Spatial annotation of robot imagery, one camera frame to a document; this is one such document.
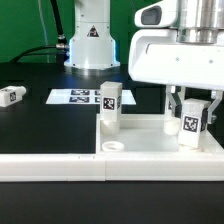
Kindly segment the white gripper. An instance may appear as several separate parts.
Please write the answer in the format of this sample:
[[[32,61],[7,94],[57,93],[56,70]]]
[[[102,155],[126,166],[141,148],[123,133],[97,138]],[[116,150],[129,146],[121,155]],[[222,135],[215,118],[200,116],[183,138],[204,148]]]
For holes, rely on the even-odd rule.
[[[169,109],[180,118],[185,88],[208,89],[212,102],[202,120],[213,124],[213,114],[224,94],[224,31],[216,44],[184,44],[172,29],[142,29],[132,38],[128,71],[135,81],[173,85],[168,87]]]

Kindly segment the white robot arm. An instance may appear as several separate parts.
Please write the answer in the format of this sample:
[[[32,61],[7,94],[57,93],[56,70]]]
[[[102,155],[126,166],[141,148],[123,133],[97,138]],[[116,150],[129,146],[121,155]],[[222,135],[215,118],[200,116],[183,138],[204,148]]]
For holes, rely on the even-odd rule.
[[[70,68],[117,67],[110,35],[110,0],[75,0],[75,34],[69,42]],[[213,102],[224,94],[224,0],[160,0],[135,13],[139,30],[131,40],[128,71],[135,81],[208,89]]]

